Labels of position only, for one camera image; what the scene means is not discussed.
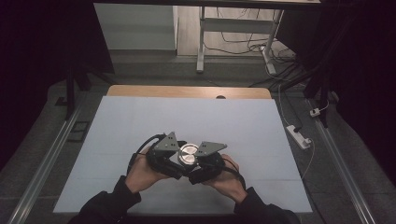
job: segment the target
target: aluminum rail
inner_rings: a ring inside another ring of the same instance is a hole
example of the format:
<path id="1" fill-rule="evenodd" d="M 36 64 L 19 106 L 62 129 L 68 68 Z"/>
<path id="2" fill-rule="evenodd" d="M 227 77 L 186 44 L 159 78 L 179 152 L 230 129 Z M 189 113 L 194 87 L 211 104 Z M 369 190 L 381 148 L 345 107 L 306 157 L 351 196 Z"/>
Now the aluminum rail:
<path id="1" fill-rule="evenodd" d="M 309 100 L 306 100 L 306 102 L 310 108 L 313 108 Z M 338 146 L 335 144 L 332 134 L 330 133 L 329 129 L 323 127 L 319 119 L 315 119 L 315 123 L 317 125 L 319 134 L 326 145 L 326 148 L 329 150 L 332 161 L 334 162 L 334 166 L 338 170 L 338 173 L 344 182 L 346 191 L 349 193 L 351 201 L 353 202 L 353 205 L 355 206 L 355 209 L 361 218 L 361 223 L 375 224 L 375 219 L 370 211 L 370 208 L 367 202 L 364 200 L 363 194 L 361 193 L 361 190 L 355 182 L 352 174 L 347 168 L 347 164 L 345 163 Z"/>
<path id="2" fill-rule="evenodd" d="M 47 177 L 50 174 L 50 171 L 53 167 L 53 164 L 56 162 L 59 153 L 61 152 L 62 147 L 64 146 L 64 142 L 67 139 L 73 125 L 78 117 L 79 112 L 81 111 L 82 105 L 85 102 L 87 97 L 87 93 L 81 93 L 81 99 L 78 101 L 78 106 L 74 113 L 71 115 L 69 120 L 66 120 L 62 126 L 62 129 L 59 131 L 56 136 L 54 142 L 52 143 L 49 151 L 45 155 L 44 159 L 41 161 L 37 170 L 35 171 L 35 175 L 27 186 L 25 192 L 21 196 L 18 205 L 15 207 L 14 212 L 12 213 L 8 224 L 17 224 L 24 223 L 26 218 L 29 216 L 30 211 L 32 210 L 33 205 L 35 204 L 35 200 L 38 197 L 41 189 L 44 186 L 44 183 L 47 180 Z"/>

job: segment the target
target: black sleeve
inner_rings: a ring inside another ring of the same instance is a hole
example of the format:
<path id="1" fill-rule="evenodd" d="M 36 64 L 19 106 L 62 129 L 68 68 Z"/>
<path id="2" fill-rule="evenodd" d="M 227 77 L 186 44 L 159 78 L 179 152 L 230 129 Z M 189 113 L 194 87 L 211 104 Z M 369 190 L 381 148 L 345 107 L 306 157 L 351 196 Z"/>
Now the black sleeve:
<path id="1" fill-rule="evenodd" d="M 251 219 L 252 223 L 299 224 L 297 216 L 273 204 L 265 204 L 254 188 L 247 189 L 247 197 L 233 210 L 236 214 Z"/>
<path id="2" fill-rule="evenodd" d="M 126 217 L 130 207 L 140 202 L 140 194 L 132 194 L 125 185 L 125 176 L 122 175 L 112 193 L 98 193 L 85 203 L 78 215 L 68 223 L 118 223 Z"/>

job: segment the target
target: circular disc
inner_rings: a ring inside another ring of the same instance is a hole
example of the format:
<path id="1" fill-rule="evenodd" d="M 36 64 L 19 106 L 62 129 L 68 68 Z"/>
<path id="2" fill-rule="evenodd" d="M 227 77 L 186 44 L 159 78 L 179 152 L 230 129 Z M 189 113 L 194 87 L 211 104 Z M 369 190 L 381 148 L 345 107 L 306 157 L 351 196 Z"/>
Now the circular disc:
<path id="1" fill-rule="evenodd" d="M 196 163 L 195 152 L 198 150 L 198 146 L 195 144 L 186 144 L 180 148 L 178 152 L 178 159 L 182 165 L 194 165 Z"/>

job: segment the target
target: black jacket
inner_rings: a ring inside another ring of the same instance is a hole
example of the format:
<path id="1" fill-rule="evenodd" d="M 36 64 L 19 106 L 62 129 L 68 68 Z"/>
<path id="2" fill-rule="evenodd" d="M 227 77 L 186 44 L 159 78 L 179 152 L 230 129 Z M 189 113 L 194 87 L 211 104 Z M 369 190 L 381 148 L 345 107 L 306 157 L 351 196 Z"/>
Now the black jacket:
<path id="1" fill-rule="evenodd" d="M 79 214 L 73 217 L 69 224 L 102 224 L 102 223 L 141 223 L 145 222 L 143 218 L 127 217 L 127 210 L 136 203 L 142 201 L 140 194 L 132 194 L 125 185 L 125 176 L 121 176 L 114 191 L 107 193 L 100 192 L 91 198 L 81 208 Z M 294 224 L 300 223 L 297 216 L 289 210 L 283 210 L 273 204 L 266 205 L 257 195 L 254 188 L 247 190 L 247 197 L 240 204 L 236 204 L 233 210 L 237 216 L 230 217 L 232 223 L 270 223 L 270 224 Z M 149 223 L 156 223 L 152 218 Z M 168 223 L 166 218 L 157 218 L 158 223 Z"/>

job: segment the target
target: wooden table edge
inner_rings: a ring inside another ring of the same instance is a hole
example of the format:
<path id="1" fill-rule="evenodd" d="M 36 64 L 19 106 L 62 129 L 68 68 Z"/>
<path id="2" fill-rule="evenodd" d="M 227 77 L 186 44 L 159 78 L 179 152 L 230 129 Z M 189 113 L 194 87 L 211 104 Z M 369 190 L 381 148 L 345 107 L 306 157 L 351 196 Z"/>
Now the wooden table edge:
<path id="1" fill-rule="evenodd" d="M 272 99 L 265 88 L 114 85 L 107 96 Z"/>

